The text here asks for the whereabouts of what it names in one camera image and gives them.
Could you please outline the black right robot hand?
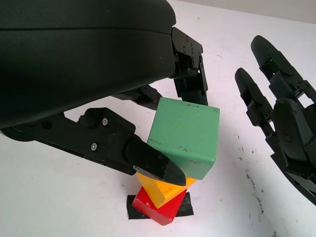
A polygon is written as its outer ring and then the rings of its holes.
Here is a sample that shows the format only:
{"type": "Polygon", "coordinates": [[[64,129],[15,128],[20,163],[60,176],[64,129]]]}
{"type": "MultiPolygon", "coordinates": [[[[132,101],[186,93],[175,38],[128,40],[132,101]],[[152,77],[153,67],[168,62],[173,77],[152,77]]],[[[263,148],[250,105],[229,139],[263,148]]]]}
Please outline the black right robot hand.
{"type": "Polygon", "coordinates": [[[276,97],[271,106],[243,68],[235,73],[240,96],[253,126],[262,129],[273,150],[272,159],[287,180],[312,204],[316,202],[316,105],[304,107],[306,95],[313,102],[316,91],[285,56],[267,39],[256,36],[251,50],[276,97]]]}

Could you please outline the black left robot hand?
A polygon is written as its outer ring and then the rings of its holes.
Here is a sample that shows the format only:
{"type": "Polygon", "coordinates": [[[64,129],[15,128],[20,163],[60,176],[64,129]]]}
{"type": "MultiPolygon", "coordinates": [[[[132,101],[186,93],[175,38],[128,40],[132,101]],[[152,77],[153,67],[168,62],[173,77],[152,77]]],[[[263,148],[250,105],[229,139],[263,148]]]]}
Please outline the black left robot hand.
{"type": "Polygon", "coordinates": [[[108,96],[156,110],[151,83],[165,78],[184,101],[206,105],[202,45],[175,24],[165,0],[1,1],[1,134],[185,186],[183,171],[110,109],[64,115],[108,96]]]}

